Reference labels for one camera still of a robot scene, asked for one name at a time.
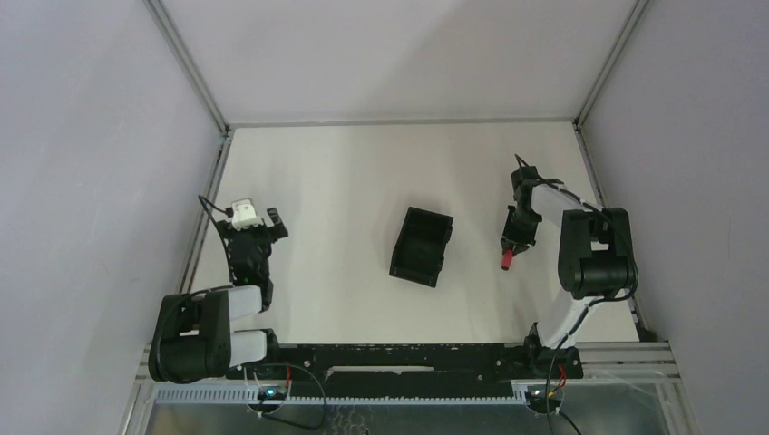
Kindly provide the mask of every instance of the open black container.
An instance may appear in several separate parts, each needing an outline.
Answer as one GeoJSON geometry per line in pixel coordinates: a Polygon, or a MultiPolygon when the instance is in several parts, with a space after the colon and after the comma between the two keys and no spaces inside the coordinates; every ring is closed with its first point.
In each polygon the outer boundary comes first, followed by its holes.
{"type": "Polygon", "coordinates": [[[409,207],[393,250],[390,276],[435,287],[453,221],[451,216],[409,207]]]}

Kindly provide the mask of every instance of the floor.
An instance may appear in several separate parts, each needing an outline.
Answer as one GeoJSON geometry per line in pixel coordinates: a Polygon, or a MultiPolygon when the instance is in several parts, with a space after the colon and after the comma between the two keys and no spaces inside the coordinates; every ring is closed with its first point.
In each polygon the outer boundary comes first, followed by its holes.
{"type": "MultiPolygon", "coordinates": [[[[500,268],[513,203],[514,154],[595,200],[567,122],[242,128],[216,202],[275,207],[289,238],[273,246],[273,305],[239,329],[273,328],[282,343],[520,342],[560,290],[559,230],[500,268]],[[436,288],[388,275],[408,207],[453,216],[436,288]]],[[[210,228],[194,289],[226,284],[210,228]]],[[[606,304],[582,342],[637,341],[626,304],[606,304]]]]}

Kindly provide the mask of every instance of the metal corner post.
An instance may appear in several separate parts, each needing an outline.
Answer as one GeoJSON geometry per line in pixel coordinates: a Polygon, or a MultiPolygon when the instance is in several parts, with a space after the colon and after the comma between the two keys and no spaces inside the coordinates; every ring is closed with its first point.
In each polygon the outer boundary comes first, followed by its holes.
{"type": "Polygon", "coordinates": [[[574,119],[575,125],[580,129],[590,115],[590,111],[593,109],[596,99],[600,95],[607,78],[617,64],[617,60],[628,45],[630,36],[632,36],[633,32],[636,30],[638,22],[640,22],[641,17],[643,17],[644,13],[648,10],[648,6],[651,2],[652,0],[636,0],[633,4],[633,8],[630,10],[628,18],[625,19],[625,23],[622,25],[622,30],[619,32],[617,40],[615,40],[614,45],[611,46],[611,50],[608,52],[606,61],[601,65],[596,81],[594,81],[593,85],[590,87],[590,91],[588,92],[585,101],[582,103],[582,106],[579,108],[577,117],[574,119]]]}
{"type": "Polygon", "coordinates": [[[217,103],[214,101],[213,95],[211,95],[211,91],[203,80],[203,76],[200,74],[197,65],[192,60],[192,56],[187,50],[184,41],[182,41],[179,30],[171,20],[168,10],[165,5],[163,5],[162,0],[144,0],[144,4],[150,11],[152,19],[154,19],[155,24],[158,25],[158,29],[160,29],[163,34],[170,50],[173,52],[176,60],[179,61],[181,69],[184,71],[187,79],[190,80],[192,88],[195,90],[195,93],[198,94],[198,97],[206,107],[206,110],[208,110],[217,128],[222,134],[227,134],[227,122],[224,120],[224,116],[222,116],[219,106],[217,106],[217,103]]]}

